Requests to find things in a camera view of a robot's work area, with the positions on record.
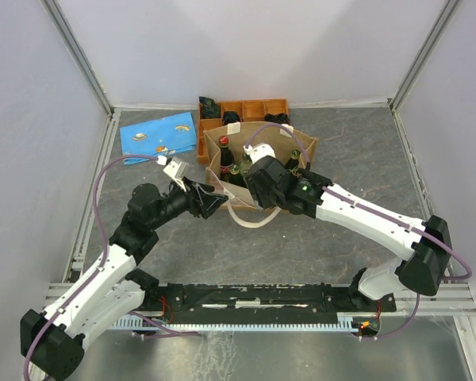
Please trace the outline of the dark green yellow-label bottle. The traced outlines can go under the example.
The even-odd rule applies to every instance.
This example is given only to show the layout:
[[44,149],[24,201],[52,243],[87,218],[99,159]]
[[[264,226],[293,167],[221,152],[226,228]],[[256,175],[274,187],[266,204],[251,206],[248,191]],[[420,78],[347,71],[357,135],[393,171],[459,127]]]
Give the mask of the dark green yellow-label bottle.
[[296,173],[300,163],[300,156],[301,152],[297,149],[294,149],[290,153],[290,158],[287,160],[285,164],[285,169],[291,171],[292,173]]

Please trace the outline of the clear glass bottle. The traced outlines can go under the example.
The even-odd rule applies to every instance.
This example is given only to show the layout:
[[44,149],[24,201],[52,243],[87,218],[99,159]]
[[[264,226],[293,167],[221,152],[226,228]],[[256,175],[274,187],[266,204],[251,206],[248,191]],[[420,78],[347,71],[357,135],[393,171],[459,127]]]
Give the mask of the clear glass bottle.
[[244,153],[242,155],[242,160],[239,166],[240,174],[243,177],[245,177],[249,173],[251,166],[252,166],[251,157],[247,153]]

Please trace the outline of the burlap canvas tote bag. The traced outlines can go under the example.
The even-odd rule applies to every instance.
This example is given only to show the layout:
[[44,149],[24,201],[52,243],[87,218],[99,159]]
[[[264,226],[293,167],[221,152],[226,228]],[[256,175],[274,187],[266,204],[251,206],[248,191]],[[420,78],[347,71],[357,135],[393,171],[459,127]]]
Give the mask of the burlap canvas tote bag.
[[[233,220],[244,228],[258,229],[285,210],[305,214],[304,187],[309,180],[302,174],[311,168],[318,139],[293,129],[290,125],[266,122],[237,122],[204,132],[209,165],[207,183],[225,198]],[[233,179],[222,179],[222,151],[230,151],[236,158],[249,162],[246,170],[238,169],[237,178],[245,185],[236,185]],[[259,222],[240,219],[234,209],[237,200],[249,209],[271,210]]]

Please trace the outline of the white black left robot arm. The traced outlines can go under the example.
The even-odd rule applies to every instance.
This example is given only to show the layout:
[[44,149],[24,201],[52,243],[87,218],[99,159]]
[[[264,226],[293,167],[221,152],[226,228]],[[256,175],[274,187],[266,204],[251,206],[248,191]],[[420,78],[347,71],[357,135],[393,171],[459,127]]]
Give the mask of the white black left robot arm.
[[136,187],[120,225],[103,238],[102,253],[83,276],[41,312],[29,310],[21,318],[24,379],[32,365],[55,380],[67,379],[113,323],[138,307],[155,307],[159,282],[138,266],[159,240],[156,229],[185,212],[207,219],[227,200],[188,179],[171,183],[166,194],[150,183]]

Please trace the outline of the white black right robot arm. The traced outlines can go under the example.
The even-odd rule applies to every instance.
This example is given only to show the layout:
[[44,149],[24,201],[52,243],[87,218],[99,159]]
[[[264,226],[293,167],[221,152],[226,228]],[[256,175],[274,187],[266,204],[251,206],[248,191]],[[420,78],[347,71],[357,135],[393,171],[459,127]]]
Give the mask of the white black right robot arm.
[[451,248],[449,228],[441,217],[432,215],[424,221],[394,213],[312,171],[301,169],[294,175],[273,156],[254,159],[245,182],[261,209],[278,207],[343,226],[395,255],[390,262],[366,268],[355,277],[348,291],[355,309],[367,310],[395,291],[437,294]]

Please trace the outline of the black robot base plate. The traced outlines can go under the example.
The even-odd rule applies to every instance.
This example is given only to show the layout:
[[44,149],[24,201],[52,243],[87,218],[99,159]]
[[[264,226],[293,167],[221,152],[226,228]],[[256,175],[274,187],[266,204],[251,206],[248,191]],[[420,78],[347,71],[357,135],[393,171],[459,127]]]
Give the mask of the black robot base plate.
[[304,285],[208,285],[168,283],[148,286],[134,311],[160,316],[174,325],[336,324],[340,313],[375,316],[397,310],[395,298],[380,300],[353,294],[347,286],[326,283]]

